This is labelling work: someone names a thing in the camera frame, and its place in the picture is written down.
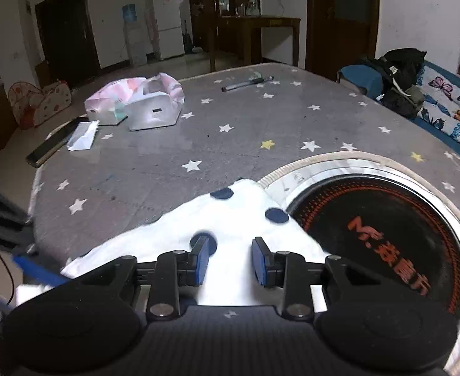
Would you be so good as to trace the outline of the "white navy polka dot garment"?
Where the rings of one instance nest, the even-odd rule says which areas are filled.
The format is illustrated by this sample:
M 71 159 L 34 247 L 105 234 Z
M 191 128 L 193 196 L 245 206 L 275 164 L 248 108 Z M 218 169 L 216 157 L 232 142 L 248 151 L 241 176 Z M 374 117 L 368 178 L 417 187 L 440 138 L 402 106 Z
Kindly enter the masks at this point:
M 255 237 L 263 238 L 272 252 L 294 252 L 309 262 L 322 263 L 328 255 L 256 182 L 243 179 L 111 238 L 69 262 L 62 273 L 77 278 L 123 255 L 153 262 L 166 252 L 190 250 L 191 239 L 202 233 L 213 238 L 212 254 L 202 285 L 187 289 L 202 306 L 278 304 L 280 291 L 267 290 L 256 279 L 251 262 Z

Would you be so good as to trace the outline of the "black phone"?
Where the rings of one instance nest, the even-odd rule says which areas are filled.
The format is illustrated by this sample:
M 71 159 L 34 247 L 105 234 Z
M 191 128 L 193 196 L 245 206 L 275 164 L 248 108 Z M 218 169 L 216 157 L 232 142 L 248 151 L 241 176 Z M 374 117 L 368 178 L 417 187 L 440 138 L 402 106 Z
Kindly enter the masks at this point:
M 69 141 L 78 125 L 87 121 L 89 121 L 87 116 L 79 116 L 58 127 L 42 144 L 26 156 L 25 161 L 34 168 L 40 168 Z

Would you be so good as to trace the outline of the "round induction cooktop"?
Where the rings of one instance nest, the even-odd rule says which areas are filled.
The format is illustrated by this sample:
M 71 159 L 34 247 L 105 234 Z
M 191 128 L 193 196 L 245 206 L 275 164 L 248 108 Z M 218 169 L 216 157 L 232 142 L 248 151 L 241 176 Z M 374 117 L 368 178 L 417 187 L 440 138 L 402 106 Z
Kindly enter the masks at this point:
M 446 364 L 460 375 L 460 210 L 409 168 L 361 151 L 318 154 L 259 180 L 324 253 L 431 300 L 459 322 Z

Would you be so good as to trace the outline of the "white paper packet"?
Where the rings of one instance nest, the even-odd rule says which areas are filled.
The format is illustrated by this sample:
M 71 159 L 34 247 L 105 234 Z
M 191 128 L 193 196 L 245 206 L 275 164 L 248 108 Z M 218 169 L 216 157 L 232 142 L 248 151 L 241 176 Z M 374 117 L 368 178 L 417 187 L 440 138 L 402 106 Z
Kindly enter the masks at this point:
M 98 125 L 99 121 L 81 121 L 67 142 L 67 150 L 81 151 L 90 149 L 96 136 Z

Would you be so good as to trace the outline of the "red polka dot play tent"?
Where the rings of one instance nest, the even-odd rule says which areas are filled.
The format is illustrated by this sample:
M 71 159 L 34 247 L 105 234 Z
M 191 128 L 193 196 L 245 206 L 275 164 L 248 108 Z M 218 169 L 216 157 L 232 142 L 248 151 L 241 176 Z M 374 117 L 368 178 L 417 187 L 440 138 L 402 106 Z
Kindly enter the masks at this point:
M 7 97 L 13 116 L 22 130 L 40 126 L 67 109 L 72 102 L 69 85 L 65 81 L 43 88 L 19 81 L 9 88 Z

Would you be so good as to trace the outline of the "grey star pattern mat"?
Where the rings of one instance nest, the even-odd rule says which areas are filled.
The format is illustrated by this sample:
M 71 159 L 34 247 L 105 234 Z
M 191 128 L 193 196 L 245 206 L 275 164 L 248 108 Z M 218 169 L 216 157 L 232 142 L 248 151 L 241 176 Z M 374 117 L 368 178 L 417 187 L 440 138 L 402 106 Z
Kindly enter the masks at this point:
M 180 204 L 238 179 L 347 145 L 405 165 L 460 209 L 460 153 L 375 101 L 288 65 L 273 81 L 224 92 L 249 68 L 182 82 L 170 127 L 99 127 L 88 150 L 61 149 L 37 172 L 31 212 L 41 248 L 59 261 L 86 253 Z

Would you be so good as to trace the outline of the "pink white storage bag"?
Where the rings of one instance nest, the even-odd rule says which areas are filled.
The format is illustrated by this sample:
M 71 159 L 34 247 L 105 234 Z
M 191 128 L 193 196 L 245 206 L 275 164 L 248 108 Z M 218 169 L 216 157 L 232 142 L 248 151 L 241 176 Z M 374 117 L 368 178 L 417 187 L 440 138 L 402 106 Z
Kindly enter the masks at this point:
M 134 91 L 146 80 L 151 81 L 160 78 L 179 82 L 163 72 L 151 78 L 132 77 L 111 81 L 85 100 L 85 109 L 89 120 L 99 121 L 103 126 L 115 126 L 121 121 L 125 121 L 127 124 L 125 105 Z

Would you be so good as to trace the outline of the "white box bag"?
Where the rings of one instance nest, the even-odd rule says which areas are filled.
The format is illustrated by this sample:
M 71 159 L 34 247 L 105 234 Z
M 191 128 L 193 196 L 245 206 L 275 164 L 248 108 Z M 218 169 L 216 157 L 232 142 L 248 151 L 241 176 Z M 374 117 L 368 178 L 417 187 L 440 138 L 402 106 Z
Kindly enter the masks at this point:
M 128 129 L 134 132 L 175 125 L 184 99 L 179 82 L 162 78 L 146 80 L 125 105 Z

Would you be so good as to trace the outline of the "black silver pen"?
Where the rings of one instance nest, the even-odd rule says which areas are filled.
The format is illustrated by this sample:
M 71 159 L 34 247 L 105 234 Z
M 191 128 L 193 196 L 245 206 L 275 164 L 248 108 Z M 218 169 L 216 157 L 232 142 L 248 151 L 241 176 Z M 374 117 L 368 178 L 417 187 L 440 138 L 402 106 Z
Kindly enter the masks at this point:
M 232 85 L 223 86 L 222 91 L 223 92 L 231 92 L 233 90 L 237 90 L 237 89 L 240 89 L 240 88 L 243 88 L 243 87 L 257 86 L 257 85 L 262 84 L 264 82 L 273 81 L 273 80 L 274 80 L 274 76 L 268 76 L 268 77 L 261 76 L 261 77 L 249 79 L 249 80 L 246 80 L 246 81 L 241 81 L 239 83 L 235 83 L 235 84 L 232 84 Z

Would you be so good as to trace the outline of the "blue sofa cover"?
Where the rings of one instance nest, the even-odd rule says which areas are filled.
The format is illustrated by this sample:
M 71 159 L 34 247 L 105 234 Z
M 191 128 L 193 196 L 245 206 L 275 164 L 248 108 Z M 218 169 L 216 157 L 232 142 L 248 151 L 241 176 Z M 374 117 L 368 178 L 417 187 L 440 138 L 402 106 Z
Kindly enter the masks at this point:
M 364 93 L 367 97 L 372 98 L 373 100 L 378 101 L 379 98 L 382 98 L 382 78 L 379 73 L 372 68 L 366 65 L 350 65 L 342 68 L 338 72 L 338 81 L 339 82 L 349 82 L 355 86 L 360 92 Z M 415 119 L 412 121 L 421 121 L 424 123 L 425 127 L 429 127 L 432 132 L 439 133 L 442 137 L 449 138 L 444 133 L 436 130 L 430 124 L 424 122 L 420 117 L 419 113 Z

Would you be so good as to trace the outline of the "butterfly print pillow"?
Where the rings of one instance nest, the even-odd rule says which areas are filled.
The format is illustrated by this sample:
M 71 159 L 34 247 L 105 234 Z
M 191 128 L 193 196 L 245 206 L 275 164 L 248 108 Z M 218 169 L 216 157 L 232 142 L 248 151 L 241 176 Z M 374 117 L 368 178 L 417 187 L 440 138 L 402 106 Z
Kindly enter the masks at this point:
M 426 61 L 417 86 L 425 100 L 419 117 L 460 144 L 460 76 Z

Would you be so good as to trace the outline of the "black bag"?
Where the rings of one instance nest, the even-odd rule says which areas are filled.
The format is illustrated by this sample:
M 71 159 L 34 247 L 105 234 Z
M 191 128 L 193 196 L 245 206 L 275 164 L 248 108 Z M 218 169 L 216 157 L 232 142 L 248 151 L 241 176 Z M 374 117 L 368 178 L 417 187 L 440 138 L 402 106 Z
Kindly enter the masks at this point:
M 413 120 L 425 97 L 417 85 L 426 51 L 415 48 L 393 49 L 378 59 L 362 58 L 361 64 L 377 71 L 382 78 L 382 98 L 378 101 L 400 116 Z

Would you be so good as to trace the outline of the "water dispenser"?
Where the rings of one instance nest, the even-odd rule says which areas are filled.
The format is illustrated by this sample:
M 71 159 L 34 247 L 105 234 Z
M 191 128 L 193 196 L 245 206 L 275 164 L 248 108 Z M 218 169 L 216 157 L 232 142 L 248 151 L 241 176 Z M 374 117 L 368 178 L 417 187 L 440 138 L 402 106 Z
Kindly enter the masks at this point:
M 146 40 L 141 23 L 137 19 L 136 5 L 130 3 L 122 7 L 125 47 L 133 67 L 146 65 Z

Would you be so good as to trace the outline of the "dark wooden table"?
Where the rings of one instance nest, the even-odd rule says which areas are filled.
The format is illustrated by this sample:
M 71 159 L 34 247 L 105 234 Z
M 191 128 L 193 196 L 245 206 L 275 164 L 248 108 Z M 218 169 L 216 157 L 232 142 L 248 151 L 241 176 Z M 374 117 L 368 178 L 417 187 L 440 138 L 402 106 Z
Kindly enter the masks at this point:
M 210 55 L 210 70 L 217 68 L 216 34 L 219 28 L 232 28 L 238 31 L 243 49 L 243 63 L 253 64 L 253 40 L 261 34 L 263 28 L 290 28 L 292 30 L 292 65 L 299 66 L 300 57 L 300 18 L 281 17 L 272 15 L 258 16 L 213 16 L 208 28 L 208 49 Z

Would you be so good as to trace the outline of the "white refrigerator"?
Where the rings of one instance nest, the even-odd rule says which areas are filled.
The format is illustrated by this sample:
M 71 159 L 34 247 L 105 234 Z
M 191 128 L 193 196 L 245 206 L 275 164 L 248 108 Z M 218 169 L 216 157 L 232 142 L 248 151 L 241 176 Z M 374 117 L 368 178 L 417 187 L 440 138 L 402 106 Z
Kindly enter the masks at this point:
M 160 60 L 184 55 L 180 0 L 152 0 L 154 12 L 154 51 Z

